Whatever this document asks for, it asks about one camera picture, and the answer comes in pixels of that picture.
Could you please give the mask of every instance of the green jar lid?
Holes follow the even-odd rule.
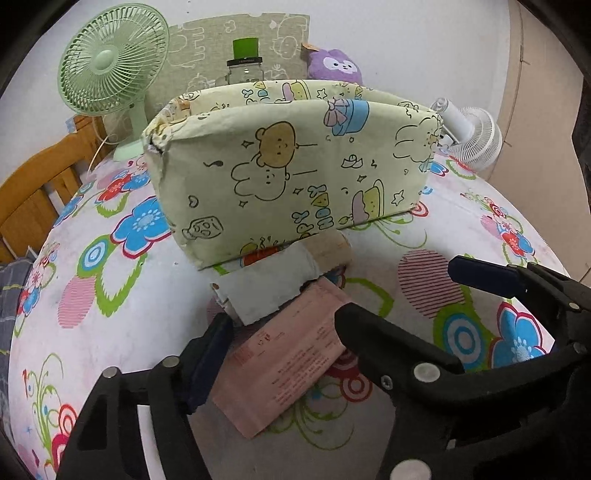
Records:
[[[234,59],[258,57],[258,38],[237,38],[232,42]]]

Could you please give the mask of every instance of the fan grille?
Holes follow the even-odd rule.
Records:
[[[71,40],[59,70],[60,93],[72,110],[105,115],[143,96],[164,64],[168,26],[154,8],[105,10]]]
[[[462,107],[460,111],[474,125],[474,133],[469,140],[452,145],[449,153],[472,170],[482,171],[496,160],[501,151],[501,130],[486,110]]]

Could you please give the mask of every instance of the pink envelope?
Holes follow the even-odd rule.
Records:
[[[335,312],[349,302],[320,277],[229,354],[210,396],[246,438],[265,429],[345,351]]]

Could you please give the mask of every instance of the wall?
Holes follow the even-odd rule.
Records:
[[[591,268],[591,215],[571,138],[583,75],[536,17],[524,7],[517,16],[523,38],[517,95],[505,144],[488,181],[579,280]]]
[[[355,59],[366,85],[430,104],[501,106],[509,58],[506,0],[144,0],[169,24],[247,12],[305,13],[310,42]],[[80,0],[30,51],[0,98],[0,183],[31,155],[67,132],[72,112],[57,91],[57,66],[76,31],[117,0]]]

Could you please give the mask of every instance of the wooden chair back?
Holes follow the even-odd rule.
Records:
[[[58,214],[43,186],[55,189],[65,205],[81,185],[73,168],[79,161],[88,164],[100,141],[95,134],[92,118],[74,117],[76,132],[33,155],[0,186],[0,263],[11,262],[14,256],[2,241],[8,243],[18,257],[30,246],[39,252]],[[106,133],[100,117],[95,118],[98,134]],[[109,145],[100,149],[94,165],[110,151]]]

